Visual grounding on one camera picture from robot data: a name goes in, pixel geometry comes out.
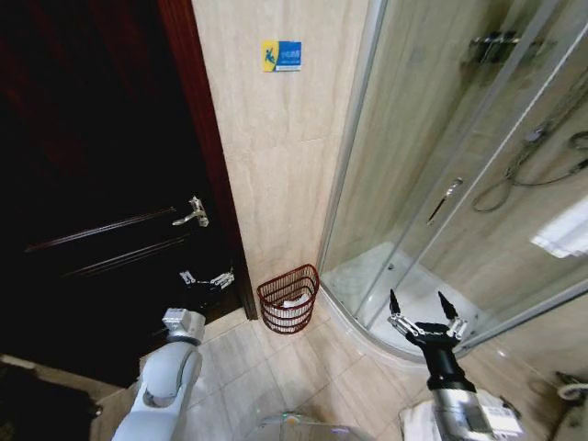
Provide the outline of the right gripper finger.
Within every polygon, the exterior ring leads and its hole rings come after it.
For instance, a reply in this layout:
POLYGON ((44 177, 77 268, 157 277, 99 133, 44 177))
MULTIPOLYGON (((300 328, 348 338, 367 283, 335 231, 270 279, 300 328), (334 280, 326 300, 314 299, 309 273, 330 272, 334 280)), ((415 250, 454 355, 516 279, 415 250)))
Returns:
POLYGON ((397 301, 394 290, 390 289, 390 317, 388 318, 389 323, 394 329, 404 336, 412 335, 418 336, 419 329, 416 325, 401 314, 401 309, 397 301))
POLYGON ((442 310, 448 319, 446 334, 455 340, 461 340, 468 327, 468 322, 459 317, 455 306, 441 292, 437 292, 441 302, 442 310))

